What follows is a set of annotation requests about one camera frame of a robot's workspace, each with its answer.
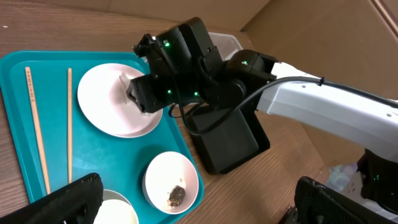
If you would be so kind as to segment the white napkin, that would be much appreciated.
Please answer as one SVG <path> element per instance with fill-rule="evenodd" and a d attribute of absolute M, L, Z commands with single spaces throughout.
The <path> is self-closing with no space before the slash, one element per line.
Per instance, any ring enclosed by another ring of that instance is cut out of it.
<path fill-rule="evenodd" d="M 127 76 L 125 72 L 122 72 L 122 74 L 119 76 L 119 80 L 121 82 L 121 91 L 122 94 L 124 95 L 124 101 L 125 104 L 133 104 L 134 97 L 131 95 L 132 92 L 132 85 L 131 85 L 131 80 Z"/>

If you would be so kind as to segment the white bowl with rice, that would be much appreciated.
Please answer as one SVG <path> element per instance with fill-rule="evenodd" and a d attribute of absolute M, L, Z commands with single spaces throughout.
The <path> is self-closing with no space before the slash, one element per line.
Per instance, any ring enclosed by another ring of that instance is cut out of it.
<path fill-rule="evenodd" d="M 185 198 L 177 207 L 168 205 L 169 194 L 175 186 L 185 189 Z M 186 212 L 199 193 L 199 176 L 193 163 L 179 152 L 163 152 L 149 163 L 142 180 L 146 200 L 156 209 L 169 215 Z"/>

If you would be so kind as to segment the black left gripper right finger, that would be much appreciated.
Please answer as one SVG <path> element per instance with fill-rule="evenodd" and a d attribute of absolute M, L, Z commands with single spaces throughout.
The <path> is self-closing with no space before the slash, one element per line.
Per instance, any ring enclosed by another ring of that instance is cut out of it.
<path fill-rule="evenodd" d="M 394 224 L 310 177 L 301 177 L 294 197 L 297 221 L 307 224 Z"/>

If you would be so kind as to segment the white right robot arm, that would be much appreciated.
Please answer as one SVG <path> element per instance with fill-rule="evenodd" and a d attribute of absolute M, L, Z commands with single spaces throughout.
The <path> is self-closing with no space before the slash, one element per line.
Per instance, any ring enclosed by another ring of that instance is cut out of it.
<path fill-rule="evenodd" d="M 198 17 L 157 36 L 146 34 L 134 46 L 150 72 L 132 79 L 127 97 L 143 113 L 175 103 L 194 108 L 206 103 L 223 116 L 193 135 L 209 133 L 233 113 L 276 114 L 332 133 L 365 148 L 358 165 L 363 198 L 397 213 L 397 102 L 316 77 L 254 50 L 223 60 Z"/>

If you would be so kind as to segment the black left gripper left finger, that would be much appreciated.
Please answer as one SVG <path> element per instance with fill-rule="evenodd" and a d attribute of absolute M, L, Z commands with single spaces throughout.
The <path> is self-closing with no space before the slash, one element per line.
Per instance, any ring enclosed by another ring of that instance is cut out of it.
<path fill-rule="evenodd" d="M 103 203 L 103 183 L 90 173 L 1 218 L 1 223 L 93 223 Z"/>

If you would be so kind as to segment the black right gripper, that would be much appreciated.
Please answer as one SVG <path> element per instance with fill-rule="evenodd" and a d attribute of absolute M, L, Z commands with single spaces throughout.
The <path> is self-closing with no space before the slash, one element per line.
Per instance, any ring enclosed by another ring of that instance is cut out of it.
<path fill-rule="evenodd" d="M 224 61 L 198 17 L 173 26 L 153 37 L 145 34 L 133 47 L 145 57 L 150 72 L 133 78 L 127 97 L 143 113 L 155 113 L 172 104 L 215 99 L 216 77 Z"/>

